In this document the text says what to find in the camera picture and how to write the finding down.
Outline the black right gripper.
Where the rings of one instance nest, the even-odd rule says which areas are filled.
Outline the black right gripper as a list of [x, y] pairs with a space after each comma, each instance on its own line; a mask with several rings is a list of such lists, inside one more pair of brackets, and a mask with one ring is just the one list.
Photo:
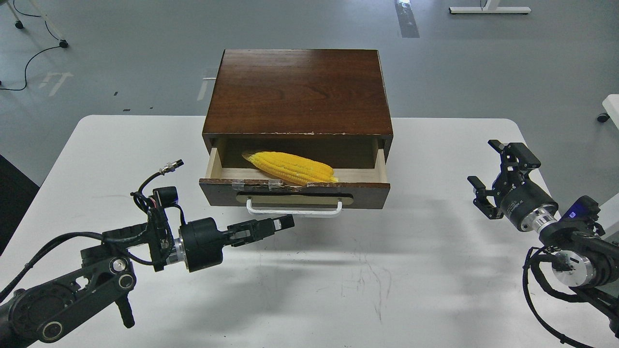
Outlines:
[[[489, 140], [488, 144], [501, 159], [500, 172], [493, 182], [497, 188], [488, 189], [477, 176], [468, 176], [475, 194], [473, 204], [490, 220], [505, 215], [520, 232], [533, 230], [533, 218], [529, 216], [536, 209], [544, 209], [554, 216], [559, 204], [539, 185], [528, 181], [530, 172], [540, 168], [541, 161], [524, 143]], [[497, 198], [497, 205], [492, 205], [489, 197]]]

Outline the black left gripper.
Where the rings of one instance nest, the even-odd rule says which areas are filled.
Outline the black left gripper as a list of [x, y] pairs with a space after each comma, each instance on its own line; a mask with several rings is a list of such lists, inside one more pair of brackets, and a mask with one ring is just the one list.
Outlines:
[[227, 233], [219, 231], [211, 217], [190, 221], [179, 229], [184, 262], [190, 273], [217, 266], [223, 262], [224, 246], [247, 245], [294, 226], [292, 215], [235, 223], [228, 226]]

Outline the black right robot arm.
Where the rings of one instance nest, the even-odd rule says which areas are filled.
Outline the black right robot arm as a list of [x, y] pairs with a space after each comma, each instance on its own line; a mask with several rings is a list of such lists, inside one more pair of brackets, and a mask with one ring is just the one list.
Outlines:
[[581, 196], [560, 219], [555, 218], [558, 203], [529, 176], [540, 167], [540, 160], [524, 143], [489, 140], [488, 144], [500, 155], [500, 172], [491, 188], [477, 176], [467, 178], [475, 194], [473, 204], [490, 220], [506, 217], [518, 231], [539, 236], [542, 246], [528, 250], [522, 273], [525, 300], [536, 320], [562, 344], [585, 346], [542, 319], [531, 299], [530, 275], [555, 299], [593, 306], [617, 335], [618, 297], [601, 287], [618, 281], [618, 245], [602, 238], [605, 230], [598, 222], [597, 201]]

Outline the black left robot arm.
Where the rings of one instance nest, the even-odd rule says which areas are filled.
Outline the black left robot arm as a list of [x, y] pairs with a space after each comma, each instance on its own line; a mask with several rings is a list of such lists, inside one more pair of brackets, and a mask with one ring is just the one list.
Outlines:
[[[56, 342], [111, 304], [118, 307], [126, 328], [135, 324], [129, 293], [137, 284], [133, 263], [155, 271], [182, 262], [190, 272], [223, 262], [223, 247], [239, 247], [263, 240], [295, 225], [292, 215], [235, 223], [219, 231], [213, 218], [186, 222], [180, 211], [179, 236], [173, 236], [166, 215], [180, 208], [177, 188], [155, 188], [144, 195], [146, 185], [174, 172], [182, 160], [168, 163], [131, 193], [135, 205], [147, 216], [145, 223], [103, 233], [69, 232], [47, 242], [24, 269], [1, 291], [1, 346], [26, 348], [34, 342]], [[62, 243], [83, 236], [99, 245], [80, 252], [79, 269], [29, 289], [17, 285], [37, 262]]]

